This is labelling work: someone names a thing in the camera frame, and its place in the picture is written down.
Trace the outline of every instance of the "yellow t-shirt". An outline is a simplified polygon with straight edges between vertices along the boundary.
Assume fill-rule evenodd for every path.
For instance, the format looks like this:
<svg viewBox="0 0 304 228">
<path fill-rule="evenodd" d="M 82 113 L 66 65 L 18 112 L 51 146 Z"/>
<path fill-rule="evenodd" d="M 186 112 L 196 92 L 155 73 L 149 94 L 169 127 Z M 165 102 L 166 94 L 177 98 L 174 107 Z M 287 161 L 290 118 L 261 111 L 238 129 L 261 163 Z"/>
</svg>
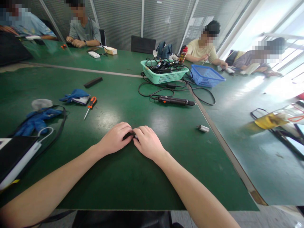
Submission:
<svg viewBox="0 0 304 228">
<path fill-rule="evenodd" d="M 200 48 L 199 47 L 199 40 L 193 40 L 188 45 L 188 54 L 200 58 L 205 54 L 209 54 L 208 61 L 212 63 L 215 59 L 218 59 L 218 55 L 215 52 L 214 46 L 211 44 L 207 47 Z"/>
</svg>

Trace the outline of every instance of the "blue glove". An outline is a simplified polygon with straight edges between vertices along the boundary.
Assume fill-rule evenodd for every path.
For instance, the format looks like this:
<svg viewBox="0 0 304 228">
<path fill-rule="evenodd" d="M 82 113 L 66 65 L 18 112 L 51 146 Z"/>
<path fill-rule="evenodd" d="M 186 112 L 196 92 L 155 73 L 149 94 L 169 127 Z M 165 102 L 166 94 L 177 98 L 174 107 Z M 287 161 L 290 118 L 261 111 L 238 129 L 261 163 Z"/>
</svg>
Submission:
<svg viewBox="0 0 304 228">
<path fill-rule="evenodd" d="M 31 117 L 28 119 L 17 131 L 17 133 L 14 136 L 30 136 L 33 133 L 33 130 L 36 129 L 37 132 L 39 132 L 41 129 L 47 127 L 44 120 L 51 119 L 53 117 L 56 117 L 62 113 L 60 110 L 56 109 L 48 109 L 46 111 L 43 111 L 47 108 L 42 108 L 40 111 L 41 113 L 36 114 L 37 112 L 31 112 L 26 117 Z M 48 132 L 48 129 L 45 129 L 41 132 L 41 134 L 46 134 Z"/>
<path fill-rule="evenodd" d="M 74 89 L 71 94 L 64 95 L 64 98 L 59 99 L 60 101 L 66 101 L 67 103 L 72 102 L 73 98 L 87 97 L 89 94 L 81 89 Z"/>
</svg>

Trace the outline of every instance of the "hand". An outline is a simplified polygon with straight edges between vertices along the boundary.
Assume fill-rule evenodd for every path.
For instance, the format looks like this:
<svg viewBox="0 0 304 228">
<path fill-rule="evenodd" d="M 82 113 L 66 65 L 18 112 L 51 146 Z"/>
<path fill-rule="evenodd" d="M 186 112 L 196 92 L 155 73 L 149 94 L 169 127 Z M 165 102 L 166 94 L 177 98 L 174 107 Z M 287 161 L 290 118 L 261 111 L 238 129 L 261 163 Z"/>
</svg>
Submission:
<svg viewBox="0 0 304 228">
<path fill-rule="evenodd" d="M 200 61 L 202 61 L 202 60 L 203 60 L 203 61 L 207 61 L 208 58 L 209 58 L 209 54 L 205 54 L 205 55 L 203 55 L 202 57 L 200 57 L 199 60 L 200 60 Z"/>
<path fill-rule="evenodd" d="M 271 77 L 271 76 L 282 76 L 281 73 L 276 72 L 276 71 L 268 71 L 268 72 L 264 72 L 266 74 L 267 77 Z"/>
<path fill-rule="evenodd" d="M 12 27 L 10 26 L 0 26 L 0 31 L 13 33 L 15 35 L 19 35 Z"/>
<path fill-rule="evenodd" d="M 133 129 L 133 131 L 138 137 L 138 140 L 133 139 L 134 145 L 147 158 L 156 163 L 166 154 L 159 138 L 150 127 L 141 126 Z"/>
<path fill-rule="evenodd" d="M 129 142 L 131 142 L 133 136 L 129 136 L 123 140 L 123 137 L 128 132 L 133 131 L 131 126 L 125 122 L 116 124 L 111 130 L 109 130 L 108 133 L 100 140 L 100 142 L 94 145 L 94 151 L 98 151 L 99 159 L 108 154 L 112 154 L 121 150 Z"/>
<path fill-rule="evenodd" d="M 77 48 L 82 48 L 83 46 L 85 46 L 85 42 L 84 41 L 80 41 L 80 40 L 77 40 L 75 39 L 73 42 L 72 42 L 72 45 L 74 45 L 75 47 Z"/>
<path fill-rule="evenodd" d="M 73 41 L 74 41 L 74 38 L 71 37 L 71 36 L 68 36 L 68 37 L 66 38 L 66 41 L 67 41 L 67 42 L 73 42 Z"/>
<path fill-rule="evenodd" d="M 226 69 L 226 68 L 228 68 L 228 64 L 227 64 L 226 62 L 224 62 L 223 60 L 221 60 L 220 67 L 221 67 L 222 69 Z"/>
<path fill-rule="evenodd" d="M 268 69 L 268 67 L 264 66 L 264 67 L 259 67 L 258 69 L 256 69 L 254 72 L 264 72 Z"/>
</svg>

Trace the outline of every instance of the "small metal cylinder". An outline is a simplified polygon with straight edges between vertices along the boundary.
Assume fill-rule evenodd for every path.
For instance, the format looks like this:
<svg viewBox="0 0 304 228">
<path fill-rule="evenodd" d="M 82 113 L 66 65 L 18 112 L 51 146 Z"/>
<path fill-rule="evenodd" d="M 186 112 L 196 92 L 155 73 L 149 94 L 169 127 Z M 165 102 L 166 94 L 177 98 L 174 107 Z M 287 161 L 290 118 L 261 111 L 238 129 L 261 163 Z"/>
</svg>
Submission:
<svg viewBox="0 0 304 228">
<path fill-rule="evenodd" d="M 209 132 L 209 128 L 205 127 L 203 125 L 199 125 L 199 126 L 197 126 L 197 128 L 202 132 Z"/>
</svg>

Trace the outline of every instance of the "person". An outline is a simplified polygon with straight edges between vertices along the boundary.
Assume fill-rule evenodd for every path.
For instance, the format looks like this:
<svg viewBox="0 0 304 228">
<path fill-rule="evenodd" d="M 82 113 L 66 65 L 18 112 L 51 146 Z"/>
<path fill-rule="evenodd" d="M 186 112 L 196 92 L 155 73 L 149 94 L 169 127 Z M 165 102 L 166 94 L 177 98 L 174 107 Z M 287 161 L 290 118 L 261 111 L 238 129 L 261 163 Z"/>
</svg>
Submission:
<svg viewBox="0 0 304 228">
<path fill-rule="evenodd" d="M 220 32 L 220 25 L 217 21 L 211 21 L 203 29 L 199 39 L 191 41 L 188 47 L 186 60 L 190 62 L 209 61 L 214 65 L 220 65 L 222 68 L 227 68 L 228 64 L 220 60 L 212 45 L 212 41 Z"/>
<path fill-rule="evenodd" d="M 254 72 L 261 72 L 267 76 L 281 75 L 272 71 L 269 64 L 266 63 L 270 57 L 279 58 L 285 49 L 285 39 L 283 37 L 267 41 L 265 46 L 258 46 L 257 50 L 247 51 L 232 64 L 233 67 L 246 70 L 252 63 L 260 63 L 260 66 Z"/>
<path fill-rule="evenodd" d="M 130 135 L 123 140 L 129 132 L 134 132 L 138 139 Z M 140 153 L 163 170 L 198 227 L 240 228 L 215 196 L 164 149 L 150 127 L 132 129 L 125 122 L 115 125 L 100 142 L 4 205 L 0 209 L 1 220 L 14 228 L 47 218 L 98 160 L 121 150 L 131 140 Z"/>
<path fill-rule="evenodd" d="M 1 5 L 0 31 L 17 36 L 37 35 L 44 40 L 57 40 L 56 35 L 37 16 L 8 0 Z"/>
<path fill-rule="evenodd" d="M 66 3 L 77 17 L 77 20 L 73 20 L 70 23 L 70 34 L 66 38 L 66 41 L 72 42 L 77 48 L 100 46 L 101 37 L 99 28 L 95 21 L 86 15 L 85 4 L 81 3 L 80 0 L 66 0 Z"/>
</svg>

